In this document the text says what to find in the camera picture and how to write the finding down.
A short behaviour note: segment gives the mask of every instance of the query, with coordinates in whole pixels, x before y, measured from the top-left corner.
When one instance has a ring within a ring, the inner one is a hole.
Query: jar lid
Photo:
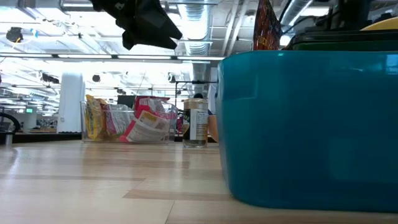
[[[208,101],[201,98],[189,98],[184,100],[184,103],[207,103]]]

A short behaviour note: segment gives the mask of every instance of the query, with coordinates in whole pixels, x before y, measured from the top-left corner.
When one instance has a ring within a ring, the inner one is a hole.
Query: blue container
[[[216,99],[233,196],[269,208],[398,212],[398,53],[224,59]]]

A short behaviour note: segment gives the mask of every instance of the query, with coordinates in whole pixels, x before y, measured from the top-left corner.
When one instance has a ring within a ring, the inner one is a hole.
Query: snack bag
[[[148,105],[148,102],[151,102],[152,100],[156,102],[157,104],[168,101],[170,98],[169,97],[158,97],[158,96],[136,96],[136,102],[134,104],[134,110],[137,111],[138,107],[140,107],[141,104]]]
[[[141,99],[135,112],[135,118],[119,138],[121,142],[160,141],[170,131],[170,116],[163,106],[159,108],[159,99]]]
[[[253,50],[278,50],[282,36],[280,22],[269,0],[260,0],[254,23]]]
[[[90,95],[86,95],[86,99],[86,127],[88,137],[93,140],[101,139],[106,132],[106,120],[104,119],[101,104]]]
[[[101,123],[102,123],[102,127],[104,127],[104,133],[106,130],[106,112],[107,110],[109,110],[108,108],[108,103],[106,101],[104,101],[103,99],[96,99],[97,102],[99,103],[100,107],[101,107]]]
[[[107,108],[106,130],[108,134],[123,134],[132,121],[132,109],[126,105],[108,105]]]

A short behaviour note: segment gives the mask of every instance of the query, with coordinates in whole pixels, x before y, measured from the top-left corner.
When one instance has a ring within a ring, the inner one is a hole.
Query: exposed pipe
[[[280,23],[285,26],[292,26],[300,14],[311,5],[313,0],[289,0],[286,1],[284,10],[280,15]]]
[[[221,49],[221,54],[220,54],[221,56],[223,56],[225,54],[229,36],[231,35],[232,26],[234,25],[234,22],[235,22],[235,16],[236,16],[236,11],[238,10],[238,4],[239,4],[239,0],[234,0],[234,3],[232,5],[232,10],[231,10],[231,17],[229,19],[228,26],[226,28],[225,38],[224,38],[224,42],[223,42],[223,48]]]
[[[242,26],[243,17],[244,17],[244,15],[245,15],[245,13],[246,13],[246,11],[248,9],[249,1],[250,0],[244,0],[243,1],[242,8],[241,8],[241,14],[239,15],[239,19],[238,19],[238,22],[236,23],[236,27],[235,27],[234,33],[232,35],[231,43],[230,43],[228,51],[227,51],[227,55],[228,56],[231,55],[232,50],[234,49],[235,41],[236,41],[236,38],[237,38],[237,36],[239,34],[239,30],[240,30],[240,28]]]
[[[179,4],[178,9],[183,21],[184,35],[188,40],[209,40],[210,6],[200,4]],[[191,56],[205,56],[209,54],[210,45],[205,42],[185,43],[185,50]],[[204,63],[193,63],[193,79],[208,81],[210,66]],[[202,91],[202,86],[193,86],[193,92]]]

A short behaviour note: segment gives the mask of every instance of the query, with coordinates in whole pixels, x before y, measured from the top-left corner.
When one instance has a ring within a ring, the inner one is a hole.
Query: desk
[[[0,148],[2,224],[359,224],[398,215],[275,210],[235,201],[218,145],[183,149],[81,141]]]

